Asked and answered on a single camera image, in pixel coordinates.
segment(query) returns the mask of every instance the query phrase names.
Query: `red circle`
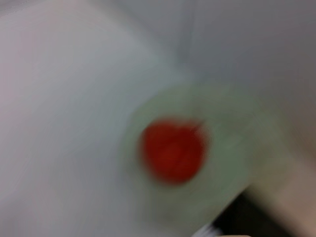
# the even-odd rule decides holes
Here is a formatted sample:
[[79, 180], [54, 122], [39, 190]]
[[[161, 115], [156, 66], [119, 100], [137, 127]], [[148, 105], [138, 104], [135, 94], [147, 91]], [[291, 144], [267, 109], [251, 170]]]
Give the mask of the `red circle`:
[[181, 184], [193, 178], [201, 168], [207, 140], [194, 121], [157, 120], [142, 133], [142, 158], [156, 178]]

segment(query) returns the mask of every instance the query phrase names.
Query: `dark object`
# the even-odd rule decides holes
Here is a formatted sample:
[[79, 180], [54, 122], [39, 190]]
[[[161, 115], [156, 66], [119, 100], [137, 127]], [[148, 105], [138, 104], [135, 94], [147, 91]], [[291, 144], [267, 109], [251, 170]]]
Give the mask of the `dark object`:
[[244, 193], [239, 195], [212, 225], [224, 235], [295, 237]]

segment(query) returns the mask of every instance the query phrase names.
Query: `red dot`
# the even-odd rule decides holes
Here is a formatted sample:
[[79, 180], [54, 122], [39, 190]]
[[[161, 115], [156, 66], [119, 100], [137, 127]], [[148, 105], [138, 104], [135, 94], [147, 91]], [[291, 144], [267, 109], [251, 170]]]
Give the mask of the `red dot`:
[[207, 140], [197, 122], [154, 121], [141, 136], [142, 158], [156, 178], [181, 184], [200, 170], [207, 152]]

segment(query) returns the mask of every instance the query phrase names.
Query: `white surface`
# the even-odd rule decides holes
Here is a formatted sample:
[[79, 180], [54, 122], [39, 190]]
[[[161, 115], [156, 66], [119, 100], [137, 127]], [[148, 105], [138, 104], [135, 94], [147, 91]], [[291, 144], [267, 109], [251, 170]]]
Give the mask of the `white surface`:
[[222, 234], [219, 229], [216, 229], [213, 226], [210, 226], [210, 224], [207, 224], [199, 229], [196, 233], [194, 233], [192, 237], [218, 237], [221, 235]]
[[168, 236], [137, 225], [116, 149], [136, 106], [191, 76], [82, 1], [0, 18], [0, 45], [1, 236]]

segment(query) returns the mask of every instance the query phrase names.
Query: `beige surface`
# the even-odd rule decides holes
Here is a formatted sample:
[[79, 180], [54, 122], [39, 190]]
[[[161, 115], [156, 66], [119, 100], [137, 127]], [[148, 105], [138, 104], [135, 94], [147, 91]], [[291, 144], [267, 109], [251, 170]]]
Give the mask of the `beige surface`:
[[288, 180], [278, 190], [256, 187], [252, 195], [298, 237], [316, 236], [316, 164], [298, 154]]

